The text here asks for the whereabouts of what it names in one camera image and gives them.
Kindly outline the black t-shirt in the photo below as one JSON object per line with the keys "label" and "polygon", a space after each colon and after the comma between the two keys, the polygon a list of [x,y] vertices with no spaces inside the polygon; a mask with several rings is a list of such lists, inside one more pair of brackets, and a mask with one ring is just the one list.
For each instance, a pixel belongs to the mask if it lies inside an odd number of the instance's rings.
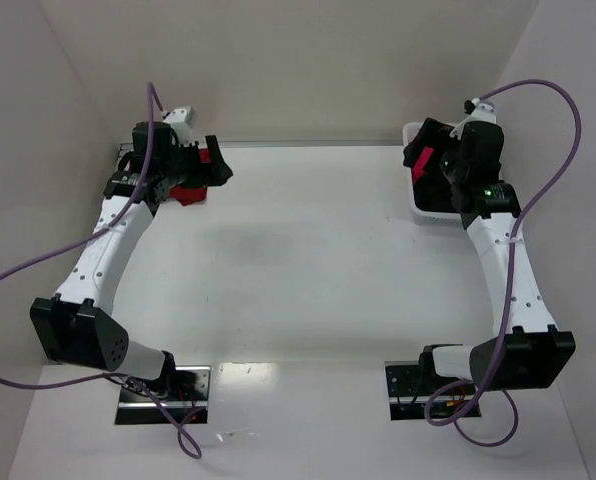
{"label": "black t-shirt", "polygon": [[425,174],[413,184],[415,205],[425,212],[456,213],[451,186],[442,174]]}

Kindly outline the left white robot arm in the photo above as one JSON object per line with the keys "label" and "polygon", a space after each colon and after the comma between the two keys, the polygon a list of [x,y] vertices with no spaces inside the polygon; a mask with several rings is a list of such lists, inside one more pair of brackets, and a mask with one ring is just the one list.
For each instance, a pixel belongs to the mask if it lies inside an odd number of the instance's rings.
{"label": "left white robot arm", "polygon": [[137,379],[163,398],[181,387],[174,357],[131,340],[112,317],[115,295],[139,239],[159,206],[186,206],[196,191],[220,187],[232,177],[216,136],[203,143],[172,122],[140,122],[132,147],[108,179],[95,239],[51,298],[37,298],[30,318],[47,357]]}

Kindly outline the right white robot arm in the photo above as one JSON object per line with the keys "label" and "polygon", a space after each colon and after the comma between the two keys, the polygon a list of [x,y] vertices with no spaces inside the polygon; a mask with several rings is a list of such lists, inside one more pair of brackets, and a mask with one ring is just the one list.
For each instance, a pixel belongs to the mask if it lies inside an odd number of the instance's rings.
{"label": "right white robot arm", "polygon": [[494,337],[477,346],[424,350],[430,377],[466,380],[485,391],[549,387],[576,344],[560,330],[535,280],[521,226],[522,209],[500,175],[500,126],[470,120],[459,137],[450,124],[425,119],[404,148],[413,201],[424,214],[459,216],[482,265]]}

